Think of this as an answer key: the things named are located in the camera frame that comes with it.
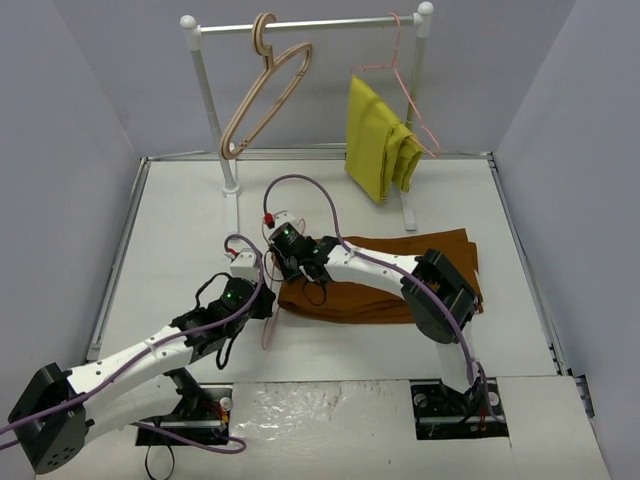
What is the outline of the brown trousers with striped waistband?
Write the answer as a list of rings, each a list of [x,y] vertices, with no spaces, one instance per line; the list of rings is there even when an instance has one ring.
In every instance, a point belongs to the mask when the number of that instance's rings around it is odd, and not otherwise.
[[[477,244],[464,229],[398,238],[350,236],[359,247],[397,255],[420,255],[429,249],[443,253],[477,294],[479,255]],[[303,278],[280,287],[278,306],[297,316],[342,324],[411,324],[406,303],[399,297],[354,283],[330,283],[325,289],[307,286]]]

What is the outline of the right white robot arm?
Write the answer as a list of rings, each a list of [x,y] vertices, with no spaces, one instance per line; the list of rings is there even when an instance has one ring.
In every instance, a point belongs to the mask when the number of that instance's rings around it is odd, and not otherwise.
[[[478,403],[478,373],[463,331],[482,311],[482,294],[476,246],[464,230],[314,239],[287,226],[269,245],[284,277],[282,309],[332,323],[413,323],[436,345],[446,406],[465,413]]]

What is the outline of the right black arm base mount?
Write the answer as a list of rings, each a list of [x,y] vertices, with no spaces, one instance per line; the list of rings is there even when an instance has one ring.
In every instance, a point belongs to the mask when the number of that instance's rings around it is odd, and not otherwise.
[[[497,382],[477,381],[459,393],[440,380],[410,383],[415,436],[419,441],[507,438]]]

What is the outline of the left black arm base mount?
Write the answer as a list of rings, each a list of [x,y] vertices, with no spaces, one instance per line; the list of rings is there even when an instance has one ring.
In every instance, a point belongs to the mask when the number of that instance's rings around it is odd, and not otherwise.
[[[198,400],[178,406],[168,415],[145,419],[143,423],[203,445],[228,446],[233,387],[205,385],[202,389],[204,394]],[[135,446],[146,448],[143,465],[148,479],[170,479],[176,467],[175,450],[187,444],[138,427]]]

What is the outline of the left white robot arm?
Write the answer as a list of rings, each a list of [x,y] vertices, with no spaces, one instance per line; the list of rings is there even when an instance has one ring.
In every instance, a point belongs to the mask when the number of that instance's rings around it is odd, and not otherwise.
[[[92,440],[140,420],[195,415],[204,390],[187,366],[212,355],[225,368],[229,346],[250,319],[271,316],[275,293],[228,276],[220,297],[196,304],[159,332],[94,363],[37,370],[8,416],[35,474],[53,472]]]

